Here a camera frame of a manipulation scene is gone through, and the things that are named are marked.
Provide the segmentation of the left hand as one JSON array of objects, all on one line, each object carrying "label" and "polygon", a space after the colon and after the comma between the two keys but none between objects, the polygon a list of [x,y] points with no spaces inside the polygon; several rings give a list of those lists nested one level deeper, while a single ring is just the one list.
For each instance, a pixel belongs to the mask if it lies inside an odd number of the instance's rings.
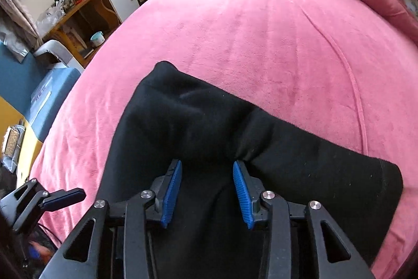
[{"label": "left hand", "polygon": [[36,251],[36,253],[39,255],[39,259],[44,264],[48,263],[54,255],[54,253],[50,249],[41,244],[38,244],[35,241],[30,241],[29,244],[31,245],[32,249]]}]

